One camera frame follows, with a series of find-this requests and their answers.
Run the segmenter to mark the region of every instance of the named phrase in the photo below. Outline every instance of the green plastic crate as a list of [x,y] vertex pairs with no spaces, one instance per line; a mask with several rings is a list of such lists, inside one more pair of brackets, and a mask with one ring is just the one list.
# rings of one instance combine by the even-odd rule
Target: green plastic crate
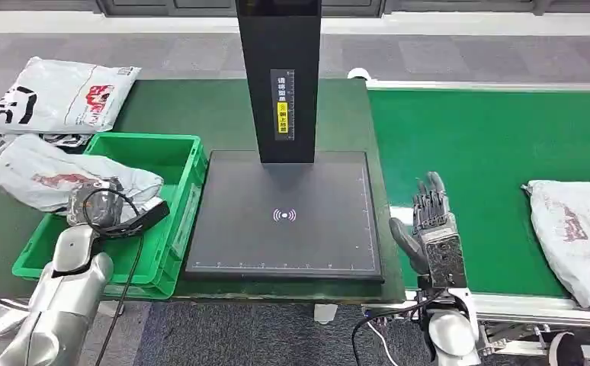
[[[101,133],[93,137],[84,154],[107,156],[132,168],[160,175],[162,199],[169,215],[143,236],[103,241],[102,249],[114,261],[114,274],[106,295],[122,294],[140,240],[143,252],[127,291],[128,297],[163,300],[176,288],[181,263],[196,217],[207,160],[198,136],[144,133]],[[47,214],[12,266],[12,274],[37,280],[53,258],[65,217]]]

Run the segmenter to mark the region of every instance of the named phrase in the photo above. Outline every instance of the green table surface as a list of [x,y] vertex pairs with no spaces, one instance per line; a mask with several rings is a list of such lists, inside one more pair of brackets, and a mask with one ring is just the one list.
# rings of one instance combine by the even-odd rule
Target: green table surface
[[[520,186],[590,181],[590,92],[373,90],[388,198],[411,207],[416,179],[441,174],[470,290],[566,297],[534,235]],[[404,282],[415,284],[402,255]]]
[[[316,148],[367,153],[384,284],[181,280],[175,297],[355,303],[403,300],[402,270],[386,224],[389,207],[371,118],[364,82],[320,81]],[[257,149],[246,80],[138,81],[120,111],[115,130],[198,135],[206,153],[212,149]],[[42,216],[0,192],[0,297],[29,297],[34,289],[34,282],[14,277],[11,266]]]

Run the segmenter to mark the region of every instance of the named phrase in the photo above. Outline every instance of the gray carpet floor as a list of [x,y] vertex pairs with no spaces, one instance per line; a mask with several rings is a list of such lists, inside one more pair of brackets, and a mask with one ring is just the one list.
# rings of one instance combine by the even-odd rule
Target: gray carpet floor
[[[141,79],[245,77],[238,34],[0,34],[0,97],[32,56],[141,66]],[[325,35],[320,59],[322,77],[364,67],[381,80],[590,82],[590,37]],[[349,337],[360,316],[358,307],[340,307],[336,320],[322,326],[313,322],[312,305],[129,302],[102,364],[351,365]],[[93,364],[110,321],[98,315],[82,366]],[[399,365],[428,363],[413,325],[391,323],[385,333]],[[8,342],[0,339],[0,352]],[[369,329],[358,346],[363,364],[388,364]]]

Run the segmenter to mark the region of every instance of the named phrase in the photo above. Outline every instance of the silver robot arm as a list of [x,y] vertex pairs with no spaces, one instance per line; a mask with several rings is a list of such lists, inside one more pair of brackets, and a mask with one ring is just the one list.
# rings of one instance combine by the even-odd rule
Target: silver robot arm
[[412,235],[396,218],[390,230],[419,274],[418,300],[438,297],[419,312],[419,323],[439,366],[480,364],[476,343],[479,325],[473,296],[467,287],[457,223],[445,187],[436,172],[428,173],[429,187],[419,181],[414,196]]
[[53,260],[43,269],[30,298],[30,314],[0,355],[0,366],[78,364],[114,270],[111,257],[99,252],[97,241],[138,235],[169,213],[167,203],[154,197],[139,211],[134,209],[138,216],[120,223],[121,189],[112,178],[84,183],[71,193],[66,217],[70,227],[57,238]]
[[113,273],[111,257],[90,256],[96,237],[88,225],[70,227],[59,236],[53,261],[43,269],[30,298],[30,315],[0,355],[0,366],[78,363]]

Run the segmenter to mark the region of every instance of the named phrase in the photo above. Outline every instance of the green conveyor belt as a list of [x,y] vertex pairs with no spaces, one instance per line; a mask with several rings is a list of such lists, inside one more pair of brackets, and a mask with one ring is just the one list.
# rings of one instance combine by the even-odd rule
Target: green conveyor belt
[[[369,91],[390,204],[440,172],[457,215],[470,289],[566,296],[549,269],[520,185],[590,181],[590,92]],[[404,282],[415,283],[400,252]]]

